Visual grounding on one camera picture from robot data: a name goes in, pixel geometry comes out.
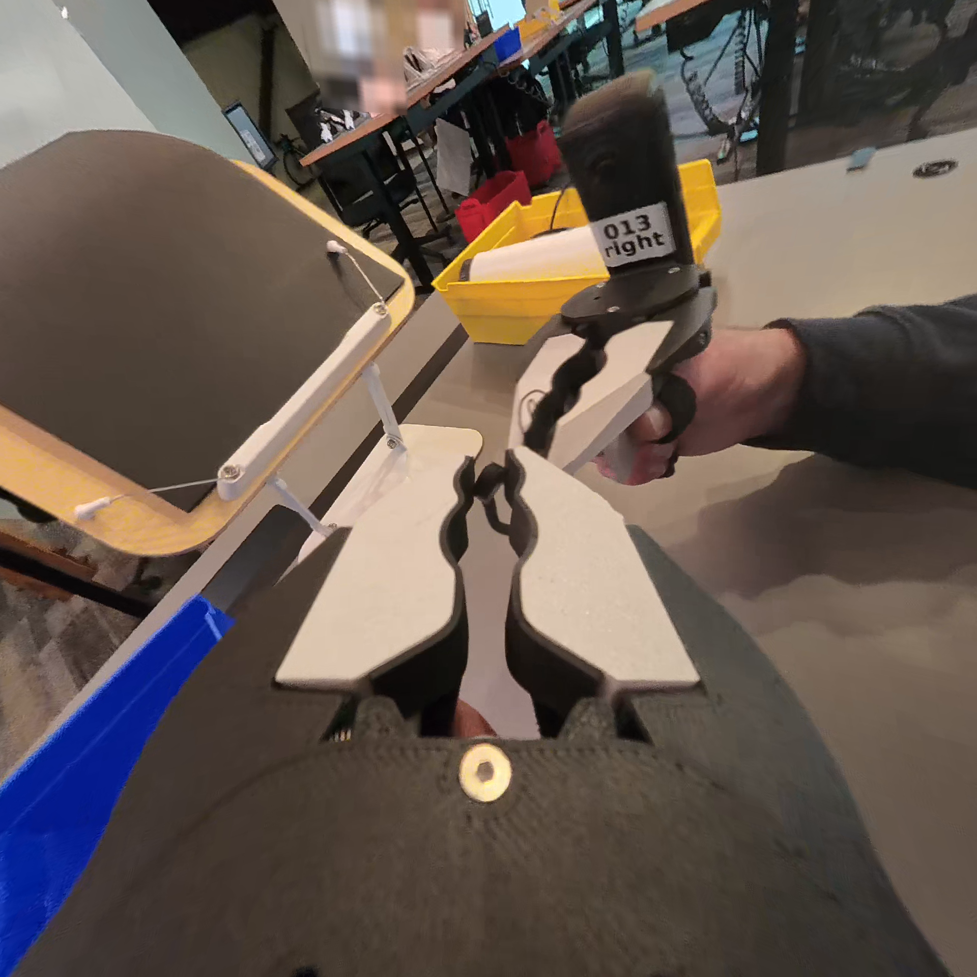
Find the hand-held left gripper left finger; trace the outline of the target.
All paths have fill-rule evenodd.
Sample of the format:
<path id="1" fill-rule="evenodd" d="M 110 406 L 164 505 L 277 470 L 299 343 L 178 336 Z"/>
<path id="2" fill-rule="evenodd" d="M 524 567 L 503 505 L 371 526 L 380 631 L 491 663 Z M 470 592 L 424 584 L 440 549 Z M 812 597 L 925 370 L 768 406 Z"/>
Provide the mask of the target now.
<path id="1" fill-rule="evenodd" d="M 357 515 L 275 673 L 286 688 L 364 691 L 460 626 L 474 457 L 408 471 Z"/>

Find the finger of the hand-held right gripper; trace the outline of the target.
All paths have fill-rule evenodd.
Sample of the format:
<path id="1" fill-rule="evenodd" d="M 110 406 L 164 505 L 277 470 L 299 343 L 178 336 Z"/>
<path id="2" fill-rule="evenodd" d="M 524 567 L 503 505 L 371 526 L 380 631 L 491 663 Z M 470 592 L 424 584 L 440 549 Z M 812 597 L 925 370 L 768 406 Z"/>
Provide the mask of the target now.
<path id="1" fill-rule="evenodd" d="M 546 451 L 550 464 L 575 473 L 604 454 L 615 473 L 630 473 L 637 447 L 626 433 L 653 404 L 648 367 L 662 347 L 673 321 L 648 322 L 612 337 L 604 364 L 585 381 L 573 406 L 560 417 Z"/>
<path id="2" fill-rule="evenodd" d="M 507 440 L 509 449 L 524 444 L 536 407 L 553 388 L 554 374 L 584 347 L 584 340 L 571 333 L 555 335 L 539 345 L 516 383 Z M 581 384 L 570 409 L 558 418 L 547 457 L 584 457 L 589 452 L 587 421 L 583 419 L 588 409 L 586 383 Z"/>

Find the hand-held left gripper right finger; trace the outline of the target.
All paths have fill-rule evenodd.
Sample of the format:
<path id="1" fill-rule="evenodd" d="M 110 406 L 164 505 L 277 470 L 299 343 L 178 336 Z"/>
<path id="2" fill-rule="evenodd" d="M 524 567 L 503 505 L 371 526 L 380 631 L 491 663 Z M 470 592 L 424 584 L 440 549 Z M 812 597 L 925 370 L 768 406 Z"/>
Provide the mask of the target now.
<path id="1" fill-rule="evenodd" d="M 695 687 L 700 673 L 624 518 L 531 450 L 507 452 L 515 621 L 602 693 Z"/>

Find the yellow bin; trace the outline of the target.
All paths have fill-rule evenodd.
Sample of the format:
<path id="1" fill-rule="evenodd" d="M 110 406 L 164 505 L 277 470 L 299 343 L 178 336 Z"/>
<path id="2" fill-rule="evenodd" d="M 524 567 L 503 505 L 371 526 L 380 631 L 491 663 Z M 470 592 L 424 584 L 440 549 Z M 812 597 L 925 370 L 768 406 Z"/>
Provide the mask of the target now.
<path id="1" fill-rule="evenodd" d="M 530 283 L 462 283 L 462 260 L 510 243 L 517 243 L 554 229 L 587 226 L 575 189 L 535 196 L 530 205 L 510 205 L 469 244 L 434 286 L 446 301 L 469 338 L 475 343 L 525 345 L 581 290 L 604 283 L 536 281 Z"/>

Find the large blue bin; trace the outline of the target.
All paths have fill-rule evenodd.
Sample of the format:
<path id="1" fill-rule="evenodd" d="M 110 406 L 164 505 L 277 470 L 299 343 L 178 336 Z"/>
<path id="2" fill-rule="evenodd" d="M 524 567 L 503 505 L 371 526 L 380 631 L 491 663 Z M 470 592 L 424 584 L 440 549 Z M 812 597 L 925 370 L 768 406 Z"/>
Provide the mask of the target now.
<path id="1" fill-rule="evenodd" d="M 190 599 L 2 782 L 3 976 L 60 910 L 168 705 L 233 625 Z"/>

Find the red bin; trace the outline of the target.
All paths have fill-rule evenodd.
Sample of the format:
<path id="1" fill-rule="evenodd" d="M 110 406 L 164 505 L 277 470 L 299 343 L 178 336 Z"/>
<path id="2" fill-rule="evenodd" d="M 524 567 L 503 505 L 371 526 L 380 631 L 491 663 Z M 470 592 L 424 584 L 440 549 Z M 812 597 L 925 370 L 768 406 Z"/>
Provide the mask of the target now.
<path id="1" fill-rule="evenodd" d="M 502 170 L 475 189 L 460 202 L 454 216 L 466 243 L 473 243 L 481 233 L 513 203 L 530 205 L 532 193 L 522 170 Z"/>
<path id="2" fill-rule="evenodd" d="M 522 173 L 531 190 L 542 189 L 561 170 L 563 161 L 547 119 L 517 136 L 505 138 L 507 169 Z"/>

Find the white roll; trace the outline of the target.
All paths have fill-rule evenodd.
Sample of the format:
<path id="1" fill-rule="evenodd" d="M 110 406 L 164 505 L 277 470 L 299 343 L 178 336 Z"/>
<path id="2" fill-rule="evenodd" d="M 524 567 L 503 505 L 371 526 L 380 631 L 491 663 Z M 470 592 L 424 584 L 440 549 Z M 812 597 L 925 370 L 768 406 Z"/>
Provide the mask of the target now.
<path id="1" fill-rule="evenodd" d="M 462 260 L 462 283 L 536 281 L 601 282 L 609 271 L 589 226 L 546 231 L 527 240 L 482 251 Z"/>

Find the dark wooden desk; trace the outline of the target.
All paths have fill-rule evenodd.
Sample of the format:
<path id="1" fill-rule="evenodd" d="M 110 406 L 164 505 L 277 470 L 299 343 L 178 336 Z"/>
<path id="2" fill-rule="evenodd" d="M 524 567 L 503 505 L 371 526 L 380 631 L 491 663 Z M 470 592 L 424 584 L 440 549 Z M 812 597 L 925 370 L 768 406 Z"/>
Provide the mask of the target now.
<path id="1" fill-rule="evenodd" d="M 472 125 L 472 141 L 476 159 L 486 178 L 495 176 L 499 168 L 507 168 L 510 158 L 504 136 L 498 133 L 497 120 L 492 112 L 484 112 L 485 101 L 480 96 L 482 86 L 495 77 L 499 58 L 495 42 L 509 30 L 506 24 L 499 30 L 482 37 L 472 46 L 452 55 L 436 72 L 409 88 L 407 104 L 394 114 L 381 113 L 363 121 L 357 128 L 344 132 L 338 138 L 321 143 L 301 159 L 305 167 L 319 165 L 334 157 L 338 161 L 347 157 L 359 157 L 360 169 L 368 181 L 381 207 L 381 215 L 397 241 L 395 259 L 406 261 L 418 281 L 420 294 L 430 294 L 434 275 L 428 264 L 421 241 L 414 238 L 401 215 L 389 189 L 384 185 L 377 167 L 369 158 L 370 150 L 378 145 L 391 127 L 403 123 L 411 134 L 434 125 L 453 109 L 459 108 Z"/>

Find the black office chair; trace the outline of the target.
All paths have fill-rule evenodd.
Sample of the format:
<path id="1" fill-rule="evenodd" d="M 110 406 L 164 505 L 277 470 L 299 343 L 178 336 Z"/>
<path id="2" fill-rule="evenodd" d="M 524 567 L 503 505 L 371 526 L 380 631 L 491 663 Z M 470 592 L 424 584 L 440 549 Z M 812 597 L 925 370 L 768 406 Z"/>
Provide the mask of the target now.
<path id="1" fill-rule="evenodd" d="M 387 223 L 385 205 L 373 189 L 371 173 L 399 211 L 417 204 L 432 231 L 438 230 L 403 149 L 406 139 L 415 141 L 414 133 L 406 120 L 397 120 L 376 137 L 365 139 L 359 150 L 334 153 L 317 163 L 319 182 L 336 215 L 364 238 Z"/>

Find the small dark sign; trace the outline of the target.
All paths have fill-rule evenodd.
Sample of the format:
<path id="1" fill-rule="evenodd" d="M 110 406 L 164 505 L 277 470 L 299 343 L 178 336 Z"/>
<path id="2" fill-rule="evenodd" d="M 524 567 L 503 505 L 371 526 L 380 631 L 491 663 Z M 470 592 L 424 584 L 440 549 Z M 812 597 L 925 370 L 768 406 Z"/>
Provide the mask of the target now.
<path id="1" fill-rule="evenodd" d="M 223 109 L 223 116 L 235 130 L 254 164 L 266 173 L 273 173 L 278 162 L 275 148 L 247 108 L 240 101 L 235 101 Z"/>

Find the black board with wooden rim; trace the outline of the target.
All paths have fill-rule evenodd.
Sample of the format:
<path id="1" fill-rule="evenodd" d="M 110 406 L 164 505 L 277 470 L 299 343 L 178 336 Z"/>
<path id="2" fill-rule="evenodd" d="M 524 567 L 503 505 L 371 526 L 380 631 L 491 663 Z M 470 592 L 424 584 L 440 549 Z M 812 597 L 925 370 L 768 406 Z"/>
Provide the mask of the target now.
<path id="1" fill-rule="evenodd" d="M 406 320 L 404 267 L 145 131 L 2 167 L 2 488 L 141 556 L 211 543 Z"/>

